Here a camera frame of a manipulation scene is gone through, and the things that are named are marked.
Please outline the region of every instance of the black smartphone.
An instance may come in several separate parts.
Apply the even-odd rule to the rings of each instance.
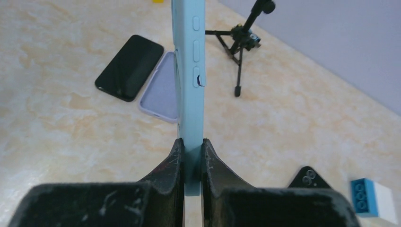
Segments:
[[[164,48],[142,36],[133,35],[95,81],[110,95],[131,102],[163,55]]]
[[[302,167],[288,187],[331,189],[330,185],[310,166]]]

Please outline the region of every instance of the beige marble surface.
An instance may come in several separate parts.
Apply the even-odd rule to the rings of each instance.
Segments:
[[[216,0],[206,8],[207,29],[244,22]],[[173,49],[170,12],[169,1],[0,1],[0,226],[34,185],[136,181],[167,156],[176,126],[94,81],[133,34]],[[262,47],[244,54],[240,98],[234,63],[207,37],[204,134],[222,160],[260,187],[311,165],[347,198],[350,179],[369,177],[392,188],[400,218],[401,118],[253,30]],[[186,224],[201,226],[199,197]]]

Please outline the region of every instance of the phone side button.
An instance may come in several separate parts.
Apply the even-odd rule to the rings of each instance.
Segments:
[[[199,25],[199,17],[194,16],[192,18],[192,27],[195,31],[199,31],[200,25]]]
[[[199,62],[199,41],[193,41],[193,60],[194,62]]]

